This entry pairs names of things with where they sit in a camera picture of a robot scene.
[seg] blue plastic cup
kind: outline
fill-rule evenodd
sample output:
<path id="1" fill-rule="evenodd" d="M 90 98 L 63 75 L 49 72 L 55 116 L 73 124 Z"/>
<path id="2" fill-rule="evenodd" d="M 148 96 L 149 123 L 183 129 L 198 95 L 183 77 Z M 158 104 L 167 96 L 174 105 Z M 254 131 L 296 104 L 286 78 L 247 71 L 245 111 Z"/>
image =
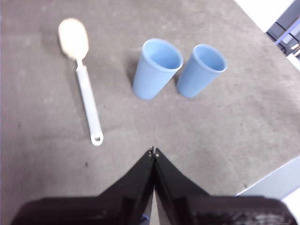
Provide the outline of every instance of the blue plastic cup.
<path id="1" fill-rule="evenodd" d="M 185 97 L 195 97 L 226 69 L 225 57 L 217 49 L 197 45 L 177 82 L 177 90 Z"/>
<path id="2" fill-rule="evenodd" d="M 146 41 L 136 69 L 133 90 L 141 99 L 152 99 L 182 67 L 183 57 L 171 43 L 158 38 Z"/>

